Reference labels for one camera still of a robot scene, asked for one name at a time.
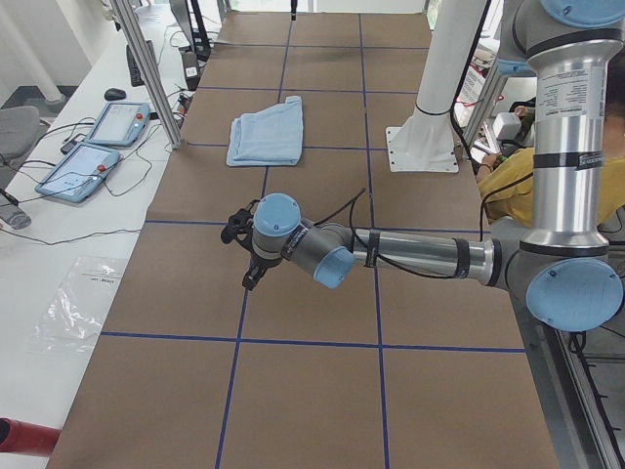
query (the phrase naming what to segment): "blue framed device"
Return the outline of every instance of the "blue framed device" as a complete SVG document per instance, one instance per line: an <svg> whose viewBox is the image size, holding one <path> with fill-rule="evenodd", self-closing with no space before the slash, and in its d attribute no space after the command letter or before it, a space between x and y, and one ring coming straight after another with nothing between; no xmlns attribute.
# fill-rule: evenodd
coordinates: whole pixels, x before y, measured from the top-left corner
<svg viewBox="0 0 625 469"><path fill-rule="evenodd" d="M84 141L125 149L137 141L148 121L147 103L107 103Z"/></svg>
<svg viewBox="0 0 625 469"><path fill-rule="evenodd" d="M35 187L39 193L79 203L90 196L119 163L121 154L81 142Z"/></svg>

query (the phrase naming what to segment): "folded towel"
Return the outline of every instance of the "folded towel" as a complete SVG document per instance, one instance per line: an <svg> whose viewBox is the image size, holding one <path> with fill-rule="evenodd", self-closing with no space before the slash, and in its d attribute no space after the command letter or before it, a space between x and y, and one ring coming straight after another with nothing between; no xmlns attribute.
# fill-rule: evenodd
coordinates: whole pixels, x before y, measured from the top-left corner
<svg viewBox="0 0 625 469"><path fill-rule="evenodd" d="M232 122L228 166L293 166L302 156L302 98L246 113Z"/></svg>

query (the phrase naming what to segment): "red cylinder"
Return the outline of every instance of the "red cylinder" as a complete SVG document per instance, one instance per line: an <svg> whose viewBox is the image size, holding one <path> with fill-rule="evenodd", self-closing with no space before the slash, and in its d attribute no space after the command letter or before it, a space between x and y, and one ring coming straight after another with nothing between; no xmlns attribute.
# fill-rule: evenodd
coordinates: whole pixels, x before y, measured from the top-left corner
<svg viewBox="0 0 625 469"><path fill-rule="evenodd" d="M56 428L0 418L0 452L49 456L60 434Z"/></svg>

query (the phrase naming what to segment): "chair seat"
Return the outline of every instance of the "chair seat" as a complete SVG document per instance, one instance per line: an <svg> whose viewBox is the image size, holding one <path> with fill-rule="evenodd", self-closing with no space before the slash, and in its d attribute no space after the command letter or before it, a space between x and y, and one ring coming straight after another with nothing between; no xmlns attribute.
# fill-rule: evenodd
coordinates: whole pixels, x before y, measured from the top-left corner
<svg viewBox="0 0 625 469"><path fill-rule="evenodd" d="M27 153L37 139L39 110L33 106L0 109L0 154L5 160Z"/></svg>

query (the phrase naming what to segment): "white mounting plate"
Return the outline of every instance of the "white mounting plate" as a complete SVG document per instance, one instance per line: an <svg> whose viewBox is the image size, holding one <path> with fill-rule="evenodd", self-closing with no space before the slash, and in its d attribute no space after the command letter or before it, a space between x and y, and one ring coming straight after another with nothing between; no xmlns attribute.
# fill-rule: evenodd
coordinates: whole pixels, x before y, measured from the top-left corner
<svg viewBox="0 0 625 469"><path fill-rule="evenodd" d="M407 150L393 148L391 141L395 138L401 127L387 127L387 152L391 171L397 172L433 172L433 173L457 173L458 162L453 151L445 154L434 155L426 161L419 161Z"/></svg>

